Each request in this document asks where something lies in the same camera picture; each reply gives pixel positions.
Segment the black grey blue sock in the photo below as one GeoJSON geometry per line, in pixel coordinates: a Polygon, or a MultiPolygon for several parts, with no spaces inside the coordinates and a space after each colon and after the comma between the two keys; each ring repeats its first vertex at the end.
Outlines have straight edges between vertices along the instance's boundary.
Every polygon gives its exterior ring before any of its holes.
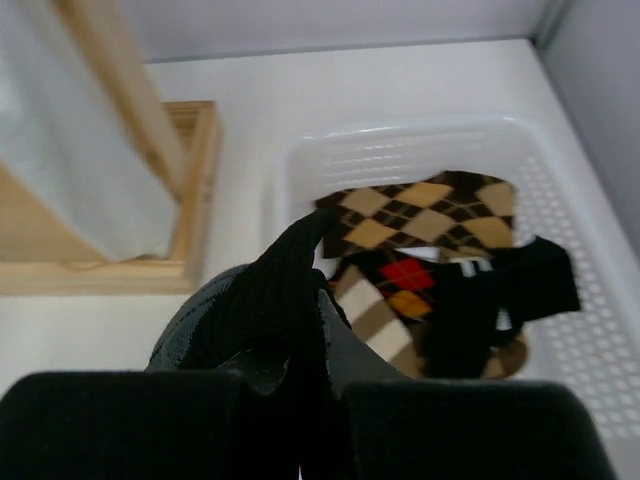
{"type": "Polygon", "coordinates": [[[250,264],[219,277],[177,367],[234,375],[222,434],[192,438],[187,479],[354,479],[351,433],[330,373],[332,330],[349,330],[315,250],[334,223],[316,210],[250,264]]]}

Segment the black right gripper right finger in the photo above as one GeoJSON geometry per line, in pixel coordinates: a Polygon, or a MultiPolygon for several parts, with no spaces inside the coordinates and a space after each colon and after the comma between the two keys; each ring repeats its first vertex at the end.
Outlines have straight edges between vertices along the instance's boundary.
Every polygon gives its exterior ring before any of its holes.
{"type": "Polygon", "coordinates": [[[325,365],[330,389],[340,399],[345,389],[356,383],[409,381],[398,369],[379,357],[344,322],[343,311],[326,290],[318,291],[325,365]]]}

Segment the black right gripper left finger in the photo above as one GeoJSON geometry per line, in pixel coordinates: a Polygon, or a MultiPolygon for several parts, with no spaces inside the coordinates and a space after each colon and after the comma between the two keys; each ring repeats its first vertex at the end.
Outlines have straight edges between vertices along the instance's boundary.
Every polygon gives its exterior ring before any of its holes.
{"type": "Polygon", "coordinates": [[[245,264],[192,295],[161,333],[150,372],[218,370],[240,375],[260,395],[282,389],[300,333],[300,301],[276,271],[245,264]]]}

